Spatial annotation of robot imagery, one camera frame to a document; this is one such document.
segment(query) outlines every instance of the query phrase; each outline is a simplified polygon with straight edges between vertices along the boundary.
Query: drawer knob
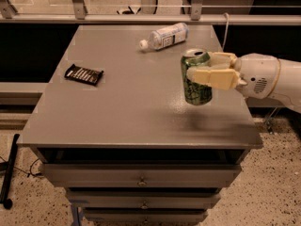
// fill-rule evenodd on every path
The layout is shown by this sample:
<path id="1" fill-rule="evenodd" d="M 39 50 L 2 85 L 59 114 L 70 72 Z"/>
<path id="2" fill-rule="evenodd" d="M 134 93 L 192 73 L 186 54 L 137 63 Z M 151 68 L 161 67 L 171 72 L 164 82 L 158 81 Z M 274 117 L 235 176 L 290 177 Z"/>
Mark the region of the drawer knob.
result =
<path id="1" fill-rule="evenodd" d="M 141 209 L 146 210 L 146 209 L 149 209 L 149 207 L 147 206 L 147 204 L 145 202 L 143 202 Z"/>
<path id="2" fill-rule="evenodd" d="M 138 184 L 139 186 L 141 186 L 141 187 L 142 187 L 142 186 L 147 186 L 147 183 L 144 181 L 144 178 L 143 178 L 143 177 L 140 178 L 140 182 L 138 182 L 137 184 Z"/>

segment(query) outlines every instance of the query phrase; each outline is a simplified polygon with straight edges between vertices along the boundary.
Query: floor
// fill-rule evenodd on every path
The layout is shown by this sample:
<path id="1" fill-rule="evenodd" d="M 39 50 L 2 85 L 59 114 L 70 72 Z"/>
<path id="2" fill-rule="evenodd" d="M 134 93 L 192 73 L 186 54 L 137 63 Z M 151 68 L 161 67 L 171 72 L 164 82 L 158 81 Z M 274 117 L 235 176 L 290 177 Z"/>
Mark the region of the floor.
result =
<path id="1" fill-rule="evenodd" d="M 29 116 L 27 113 L 0 114 L 0 155 L 4 159 L 8 159 L 13 135 L 22 131 Z M 301 126 L 300 116 L 296 116 L 284 109 L 273 120 L 275 133 L 271 135 L 262 115 L 253 114 L 263 148 L 251 151 L 242 163 L 242 173 L 229 188 L 222 189 L 221 200 L 198 226 L 301 225 Z M 15 166 L 29 171 L 35 160 L 30 150 L 21 148 Z M 32 171 L 39 171 L 39 162 Z M 9 192 L 13 206 L 10 210 L 0 206 L 0 225 L 72 225 L 71 205 L 64 194 L 64 189 L 53 187 L 46 179 L 27 177 L 16 169 Z M 131 224 L 100 224 L 83 218 L 82 225 Z"/>

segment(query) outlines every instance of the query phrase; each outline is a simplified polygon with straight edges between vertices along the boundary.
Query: desk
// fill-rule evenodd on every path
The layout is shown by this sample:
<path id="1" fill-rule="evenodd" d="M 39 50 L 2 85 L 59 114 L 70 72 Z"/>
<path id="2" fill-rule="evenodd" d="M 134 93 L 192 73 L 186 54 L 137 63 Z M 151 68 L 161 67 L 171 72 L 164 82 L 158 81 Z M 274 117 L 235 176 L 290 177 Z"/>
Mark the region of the desk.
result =
<path id="1" fill-rule="evenodd" d="M 184 100 L 182 52 L 220 51 L 213 28 L 190 25 L 186 42 L 141 52 L 158 27 L 80 26 L 18 140 L 88 219 L 202 221 L 262 146 L 236 90 L 214 90 L 201 106 Z M 96 87 L 65 80 L 72 63 L 104 76 Z"/>

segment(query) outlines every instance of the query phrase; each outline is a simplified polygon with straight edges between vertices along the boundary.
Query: clear water bottle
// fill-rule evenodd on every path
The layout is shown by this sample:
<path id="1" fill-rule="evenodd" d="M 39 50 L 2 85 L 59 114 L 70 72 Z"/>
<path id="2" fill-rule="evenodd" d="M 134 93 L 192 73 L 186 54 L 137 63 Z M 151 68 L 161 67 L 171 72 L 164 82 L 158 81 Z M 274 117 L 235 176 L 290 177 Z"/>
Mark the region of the clear water bottle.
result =
<path id="1" fill-rule="evenodd" d="M 178 23 L 167 26 L 150 33 L 148 40 L 140 42 L 142 50 L 154 49 L 160 50 L 175 43 L 185 41 L 188 36 L 188 26 L 185 23 Z"/>

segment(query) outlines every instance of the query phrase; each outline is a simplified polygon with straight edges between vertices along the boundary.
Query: can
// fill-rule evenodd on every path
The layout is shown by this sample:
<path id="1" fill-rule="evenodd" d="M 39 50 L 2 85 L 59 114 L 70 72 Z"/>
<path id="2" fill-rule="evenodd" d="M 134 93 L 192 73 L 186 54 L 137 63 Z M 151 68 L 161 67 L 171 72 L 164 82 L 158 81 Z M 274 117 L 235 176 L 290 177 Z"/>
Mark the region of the can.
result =
<path id="1" fill-rule="evenodd" d="M 187 70 L 192 66 L 210 66 L 210 56 L 204 49 L 188 49 L 181 59 L 185 101 L 191 105 L 205 105 L 213 98 L 212 88 L 191 82 Z"/>

